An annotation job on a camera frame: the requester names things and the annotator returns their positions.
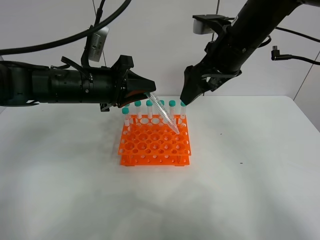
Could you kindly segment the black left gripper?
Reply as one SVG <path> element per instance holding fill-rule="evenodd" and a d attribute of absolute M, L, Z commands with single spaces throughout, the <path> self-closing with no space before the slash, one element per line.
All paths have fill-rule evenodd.
<path fill-rule="evenodd" d="M 111 107 L 122 108 L 126 104 L 147 99 L 144 93 L 155 92 L 156 84 L 130 69 L 134 67 L 133 58 L 128 55 L 120 55 L 111 69 L 112 77 L 112 95 L 110 103 L 100 103 L 101 112 L 109 112 Z M 139 93 L 132 96 L 125 96 L 129 93 Z"/>

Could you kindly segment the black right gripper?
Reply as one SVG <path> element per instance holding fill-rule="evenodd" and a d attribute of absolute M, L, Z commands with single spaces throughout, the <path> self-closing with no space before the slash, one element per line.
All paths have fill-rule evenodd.
<path fill-rule="evenodd" d="M 208 91 L 214 92 L 228 80 L 241 74 L 241 67 L 270 35 L 272 28 L 261 24 L 225 25 L 205 47 L 200 64 L 184 70 L 180 100 L 189 105 Z"/>

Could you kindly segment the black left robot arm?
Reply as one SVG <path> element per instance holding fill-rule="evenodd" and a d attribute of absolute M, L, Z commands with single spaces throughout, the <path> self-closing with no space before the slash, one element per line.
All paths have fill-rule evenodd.
<path fill-rule="evenodd" d="M 63 66 L 18 61 L 0 63 L 0 105 L 99 104 L 101 112 L 146 99 L 154 81 L 132 72 L 133 58 L 121 55 L 112 67 L 80 66 L 62 57 Z"/>

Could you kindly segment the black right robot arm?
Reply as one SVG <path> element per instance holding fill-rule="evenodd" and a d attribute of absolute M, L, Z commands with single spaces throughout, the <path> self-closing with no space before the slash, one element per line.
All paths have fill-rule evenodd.
<path fill-rule="evenodd" d="M 189 105 L 207 91 L 215 91 L 228 80 L 241 75 L 245 61 L 259 48 L 278 24 L 302 0 L 248 0 L 233 21 L 228 17 L 193 15 L 202 27 L 217 34 L 205 47 L 204 58 L 184 71 L 180 100 Z"/>

